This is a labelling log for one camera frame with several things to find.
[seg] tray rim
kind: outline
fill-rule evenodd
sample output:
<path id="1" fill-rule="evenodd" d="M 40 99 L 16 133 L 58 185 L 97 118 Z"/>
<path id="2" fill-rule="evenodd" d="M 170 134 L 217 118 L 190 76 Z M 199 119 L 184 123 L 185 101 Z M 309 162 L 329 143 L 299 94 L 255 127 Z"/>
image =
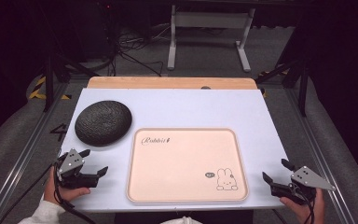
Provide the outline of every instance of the tray rim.
<path id="1" fill-rule="evenodd" d="M 237 148 L 237 155 L 238 155 L 238 159 L 240 162 L 240 166 L 241 166 L 241 176 L 243 179 L 243 184 L 245 187 L 245 192 L 244 195 L 242 197 L 240 197 L 239 199 L 211 199 L 211 200 L 196 200 L 196 201 L 191 201 L 191 200 L 136 200 L 133 199 L 130 196 L 130 182 L 131 182 L 131 168 L 132 168 L 132 160 L 133 160 L 133 154 L 134 154 L 134 148 L 135 148 L 135 139 L 138 133 L 143 132 L 143 131 L 226 131 L 226 132 L 230 132 L 235 140 L 235 146 Z M 226 127 L 196 127 L 196 128 L 192 128 L 192 127 L 157 127 L 157 128 L 140 128 L 138 129 L 135 133 L 134 136 L 132 138 L 132 149 L 131 149 L 131 156 L 130 156 L 130 167 L 128 169 L 128 178 L 127 178 L 127 186 L 126 186 L 126 195 L 127 198 L 133 202 L 133 203 L 213 203 L 213 202 L 240 202 L 240 201 L 244 201 L 248 196 L 249 196 L 249 184 L 248 184 L 248 180 L 247 180 L 247 176 L 245 175 L 245 166 L 243 164 L 243 160 L 242 160 L 242 156 L 241 156 L 241 149 L 239 147 L 238 144 L 238 139 L 237 139 L 237 135 L 235 134 L 235 132 L 230 129 L 230 128 L 226 128 Z"/>

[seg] black round speaker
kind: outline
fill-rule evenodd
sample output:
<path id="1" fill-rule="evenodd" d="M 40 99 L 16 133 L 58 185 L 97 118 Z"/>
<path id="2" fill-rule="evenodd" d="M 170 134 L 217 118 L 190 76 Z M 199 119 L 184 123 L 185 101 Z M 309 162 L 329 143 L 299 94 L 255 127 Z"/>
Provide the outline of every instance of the black round speaker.
<path id="1" fill-rule="evenodd" d="M 124 136 L 132 123 L 130 110 L 117 101 L 89 105 L 77 117 L 75 132 L 84 143 L 103 147 Z"/>

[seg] metal stand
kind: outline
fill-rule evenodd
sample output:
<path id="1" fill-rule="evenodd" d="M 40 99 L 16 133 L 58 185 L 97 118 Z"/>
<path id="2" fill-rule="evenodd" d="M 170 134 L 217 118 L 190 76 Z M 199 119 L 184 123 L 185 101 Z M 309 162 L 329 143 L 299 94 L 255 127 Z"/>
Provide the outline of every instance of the metal stand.
<path id="1" fill-rule="evenodd" d="M 176 12 L 176 7 L 172 6 L 171 16 L 171 44 L 168 55 L 168 70 L 175 67 L 176 56 L 176 27 L 212 27 L 212 28 L 232 28 L 243 29 L 241 41 L 236 41 L 236 48 L 240 55 L 243 71 L 250 72 L 251 66 L 245 54 L 244 46 L 255 9 L 249 10 L 249 13 L 208 13 L 208 12 Z"/>
<path id="2" fill-rule="evenodd" d="M 281 72 L 290 69 L 286 77 L 282 81 L 282 85 L 285 88 L 293 88 L 298 79 L 300 80 L 300 90 L 298 95 L 298 108 L 300 109 L 301 115 L 306 117 L 305 113 L 305 101 L 307 95 L 307 85 L 309 77 L 309 68 L 305 60 L 291 61 L 290 63 L 283 64 L 278 66 L 274 70 L 268 72 L 262 77 L 258 77 L 255 80 L 256 84 L 261 84 L 262 82 L 279 75 Z"/>
<path id="3" fill-rule="evenodd" d="M 44 112 L 47 112 L 52 103 L 54 102 L 54 75 L 60 82 L 68 82 L 70 75 L 65 68 L 66 64 L 73 66 L 78 71 L 90 76 L 96 77 L 98 74 L 93 73 L 88 68 L 82 66 L 79 63 L 73 62 L 70 59 L 64 57 L 57 50 L 56 38 L 48 19 L 44 13 L 43 8 L 40 6 L 38 1 L 25 0 L 21 2 L 22 6 L 28 12 L 30 19 L 34 22 L 34 27 L 37 29 L 39 35 L 39 46 L 41 53 L 45 57 L 45 68 L 44 73 L 46 75 L 46 104 Z"/>

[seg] black equipment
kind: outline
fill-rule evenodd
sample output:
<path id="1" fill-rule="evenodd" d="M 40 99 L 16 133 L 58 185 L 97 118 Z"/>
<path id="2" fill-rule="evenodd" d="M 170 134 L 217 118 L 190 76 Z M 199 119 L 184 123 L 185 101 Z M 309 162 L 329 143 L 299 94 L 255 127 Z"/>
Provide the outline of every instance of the black equipment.
<path id="1" fill-rule="evenodd" d="M 294 171 L 291 175 L 292 183 L 288 186 L 274 183 L 272 178 L 263 172 L 263 179 L 271 187 L 271 195 L 276 197 L 286 197 L 298 204 L 312 202 L 316 196 L 316 189 L 336 190 L 326 180 L 314 173 L 309 167 L 295 167 L 290 161 L 282 159 L 282 165 L 287 169 Z"/>
<path id="2" fill-rule="evenodd" d="M 90 154 L 90 150 L 77 153 L 72 148 L 69 152 L 58 158 L 57 173 L 58 183 L 66 189 L 96 188 L 99 178 L 107 172 L 107 166 L 97 172 L 96 175 L 84 175 L 80 173 L 84 159 Z"/>

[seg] metal frame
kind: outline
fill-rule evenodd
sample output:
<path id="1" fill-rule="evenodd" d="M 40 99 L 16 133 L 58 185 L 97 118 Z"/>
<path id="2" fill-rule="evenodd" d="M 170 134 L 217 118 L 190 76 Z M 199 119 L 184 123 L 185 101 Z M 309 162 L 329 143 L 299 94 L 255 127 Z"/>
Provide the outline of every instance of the metal frame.
<path id="1" fill-rule="evenodd" d="M 59 99 L 64 94 L 66 87 L 68 86 L 68 84 L 66 83 L 59 83 L 58 85 L 59 87 L 56 89 L 56 92 L 54 94 L 56 99 Z M 25 168 L 28 165 L 28 162 L 30 161 L 32 155 L 36 151 L 37 144 L 39 142 L 39 139 L 41 138 L 42 132 L 47 126 L 48 121 L 59 102 L 60 101 L 52 102 L 52 105 L 50 106 L 50 110 L 47 111 L 46 113 L 42 113 L 42 116 L 37 122 L 32 135 L 30 136 L 27 144 L 22 150 L 22 153 L 17 159 L 15 165 L 11 169 L 7 177 L 7 180 L 5 181 L 5 184 L 2 186 L 0 190 L 0 216 L 2 215 L 2 212 L 5 206 L 7 205 L 7 202 L 10 199 L 11 194 L 14 192 L 14 189 L 17 187 L 17 184 L 19 183 L 22 174 L 24 173 Z"/>
<path id="2" fill-rule="evenodd" d="M 313 159 L 316 163 L 316 166 L 318 167 L 321 177 L 323 177 L 330 184 L 332 184 L 336 187 L 335 191 L 328 190 L 328 193 L 330 195 L 331 201 L 333 202 L 333 205 L 336 208 L 340 222 L 348 223 L 348 224 L 355 223 L 353 216 L 351 214 L 351 211 L 350 211 L 349 207 L 347 206 L 347 204 L 345 203 L 343 195 L 341 194 L 339 185 L 338 185 L 336 179 L 334 178 L 333 173 L 331 172 L 329 166 L 327 165 L 327 161 L 324 158 L 324 154 L 322 153 L 322 150 L 319 147 L 319 144 L 315 138 L 315 135 L 313 134 L 312 129 L 310 128 L 310 124 L 308 123 L 307 118 L 302 115 L 302 112 L 298 109 L 298 107 L 296 105 L 297 98 L 296 98 L 295 91 L 293 89 L 286 89 L 286 93 L 287 93 L 287 97 L 289 98 L 292 108 L 296 111 L 296 117 L 299 120 L 299 122 L 300 122 L 300 124 L 309 140 L 311 154 L 312 154 Z"/>
<path id="3" fill-rule="evenodd" d="M 176 6 L 172 6 L 171 15 L 171 44 L 168 55 L 168 70 L 175 67 L 176 57 L 176 27 L 212 27 L 243 29 L 241 41 L 236 41 L 236 48 L 244 72 L 250 72 L 248 58 L 244 50 L 245 42 L 252 25 L 255 9 L 251 8 L 248 13 L 209 13 L 209 12 L 176 12 Z"/>

